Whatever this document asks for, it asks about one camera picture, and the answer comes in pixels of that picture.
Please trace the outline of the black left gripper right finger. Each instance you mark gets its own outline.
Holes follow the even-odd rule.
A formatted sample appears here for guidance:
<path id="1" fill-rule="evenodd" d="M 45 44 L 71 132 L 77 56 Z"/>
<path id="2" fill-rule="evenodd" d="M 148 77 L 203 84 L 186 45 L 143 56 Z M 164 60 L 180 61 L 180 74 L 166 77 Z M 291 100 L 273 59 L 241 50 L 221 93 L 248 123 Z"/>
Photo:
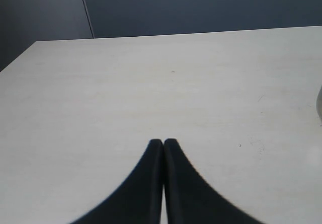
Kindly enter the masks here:
<path id="1" fill-rule="evenodd" d="M 178 141 L 164 142 L 168 223 L 260 223 L 217 193 L 195 170 Z"/>

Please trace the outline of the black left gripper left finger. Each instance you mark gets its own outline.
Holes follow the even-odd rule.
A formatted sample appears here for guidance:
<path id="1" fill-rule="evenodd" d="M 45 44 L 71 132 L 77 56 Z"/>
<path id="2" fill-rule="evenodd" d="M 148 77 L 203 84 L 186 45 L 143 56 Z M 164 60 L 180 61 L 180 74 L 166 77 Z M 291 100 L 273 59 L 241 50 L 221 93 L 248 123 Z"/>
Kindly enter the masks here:
<path id="1" fill-rule="evenodd" d="M 74 223 L 160 223 L 164 184 L 164 145 L 152 139 L 123 183 Z"/>

